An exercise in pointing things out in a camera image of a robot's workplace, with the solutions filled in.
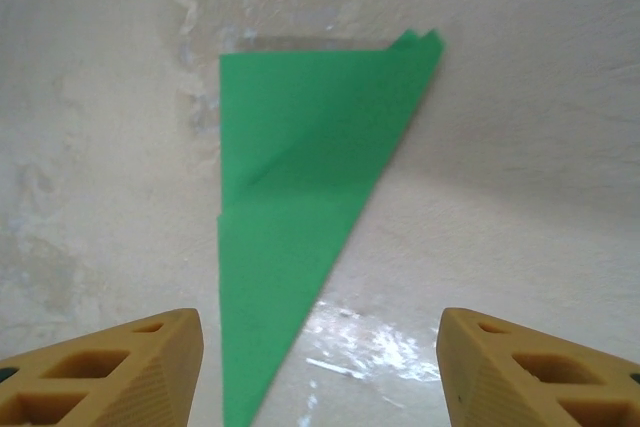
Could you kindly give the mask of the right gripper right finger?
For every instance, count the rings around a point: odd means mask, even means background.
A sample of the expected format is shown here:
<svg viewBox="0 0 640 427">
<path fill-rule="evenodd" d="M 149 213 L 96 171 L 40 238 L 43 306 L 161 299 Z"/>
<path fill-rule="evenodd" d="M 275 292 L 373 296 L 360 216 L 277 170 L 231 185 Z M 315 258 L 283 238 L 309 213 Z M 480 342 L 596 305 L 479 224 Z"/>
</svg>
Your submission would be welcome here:
<svg viewBox="0 0 640 427">
<path fill-rule="evenodd" d="M 465 308 L 436 344 L 454 426 L 636 426 L 638 364 Z"/>
</svg>

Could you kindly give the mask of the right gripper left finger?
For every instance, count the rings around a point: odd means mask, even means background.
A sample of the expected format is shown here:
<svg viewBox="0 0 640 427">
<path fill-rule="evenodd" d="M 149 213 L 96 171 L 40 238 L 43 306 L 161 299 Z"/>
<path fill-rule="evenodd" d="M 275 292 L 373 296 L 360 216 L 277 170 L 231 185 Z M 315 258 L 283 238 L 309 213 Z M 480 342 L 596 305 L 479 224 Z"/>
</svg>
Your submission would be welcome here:
<svg viewBox="0 0 640 427">
<path fill-rule="evenodd" d="M 1 362 L 4 426 L 185 426 L 203 358 L 194 308 Z"/>
</svg>

